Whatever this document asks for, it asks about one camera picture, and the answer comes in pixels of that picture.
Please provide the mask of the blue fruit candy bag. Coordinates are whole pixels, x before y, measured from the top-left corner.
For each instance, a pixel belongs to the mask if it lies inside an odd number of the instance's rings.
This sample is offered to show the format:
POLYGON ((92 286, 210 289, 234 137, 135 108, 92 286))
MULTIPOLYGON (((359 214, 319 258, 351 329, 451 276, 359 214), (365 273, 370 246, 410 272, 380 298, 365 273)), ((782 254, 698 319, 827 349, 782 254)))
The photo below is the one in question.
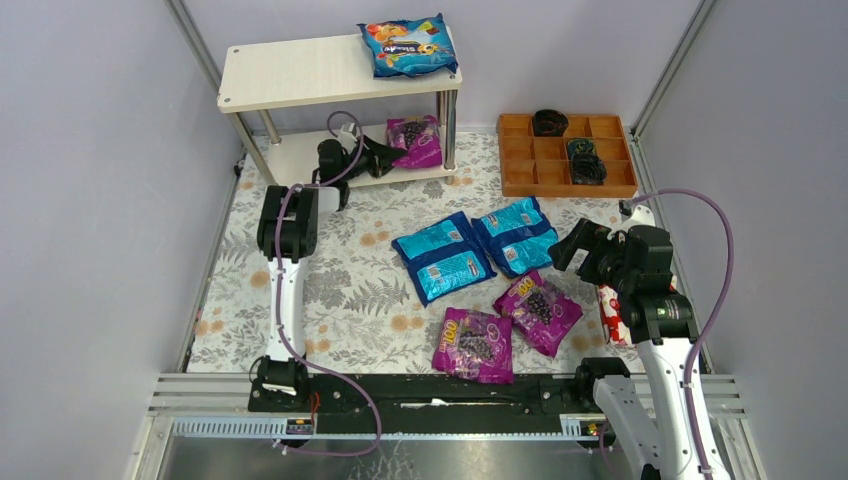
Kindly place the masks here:
POLYGON ((459 62, 442 13, 418 20, 359 23, 373 59, 373 76, 416 78, 441 70, 455 75, 459 62))

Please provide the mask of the purple candy bag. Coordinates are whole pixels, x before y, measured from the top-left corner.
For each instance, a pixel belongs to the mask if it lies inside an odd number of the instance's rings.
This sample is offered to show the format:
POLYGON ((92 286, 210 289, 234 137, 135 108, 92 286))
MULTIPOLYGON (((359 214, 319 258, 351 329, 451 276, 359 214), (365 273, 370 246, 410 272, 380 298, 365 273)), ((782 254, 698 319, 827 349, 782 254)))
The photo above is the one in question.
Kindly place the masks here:
POLYGON ((387 120, 388 145, 406 153, 392 165, 405 169, 426 169, 442 164, 440 127, 433 115, 387 120))
POLYGON ((512 384, 511 320, 476 310, 447 308, 431 366, 463 380, 512 384))
POLYGON ((537 270, 517 278, 493 303, 494 310, 540 354, 555 358, 561 342, 583 316, 581 306, 537 270))

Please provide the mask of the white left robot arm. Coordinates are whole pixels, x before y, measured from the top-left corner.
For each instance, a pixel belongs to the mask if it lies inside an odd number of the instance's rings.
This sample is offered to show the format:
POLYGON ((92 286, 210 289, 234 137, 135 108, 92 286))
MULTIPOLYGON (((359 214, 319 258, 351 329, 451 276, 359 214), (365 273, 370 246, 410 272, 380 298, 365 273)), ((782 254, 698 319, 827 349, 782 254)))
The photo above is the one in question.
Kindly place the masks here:
POLYGON ((319 217, 345 209, 352 179, 362 173, 384 176, 407 150, 364 136, 351 148, 324 140, 317 153, 318 167, 309 183, 269 186, 264 197, 256 237, 270 272, 271 326, 253 381, 257 398, 307 395, 304 277, 317 247, 319 217))

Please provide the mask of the purple candy bag bottom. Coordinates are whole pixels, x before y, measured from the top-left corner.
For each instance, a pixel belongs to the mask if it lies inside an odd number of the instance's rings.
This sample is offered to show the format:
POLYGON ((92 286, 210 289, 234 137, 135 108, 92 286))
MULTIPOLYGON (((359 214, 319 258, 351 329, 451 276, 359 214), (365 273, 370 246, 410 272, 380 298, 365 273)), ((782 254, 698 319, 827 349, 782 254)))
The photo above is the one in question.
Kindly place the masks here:
POLYGON ((463 380, 512 384, 511 320, 476 310, 447 308, 431 366, 463 380))

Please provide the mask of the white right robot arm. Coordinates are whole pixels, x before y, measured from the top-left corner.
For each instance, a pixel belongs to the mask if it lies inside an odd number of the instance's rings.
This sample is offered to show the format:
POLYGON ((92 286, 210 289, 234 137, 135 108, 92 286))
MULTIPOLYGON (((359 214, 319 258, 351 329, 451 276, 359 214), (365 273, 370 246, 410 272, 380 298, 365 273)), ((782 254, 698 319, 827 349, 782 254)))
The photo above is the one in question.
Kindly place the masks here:
POLYGON ((669 233, 650 225, 614 232, 581 219, 549 254, 554 267, 564 270, 579 250, 586 253, 579 278, 617 293, 649 383, 652 414, 639 403, 621 360, 588 358, 577 370, 583 399, 606 416, 632 476, 729 478, 703 397, 693 309, 671 287, 669 233))

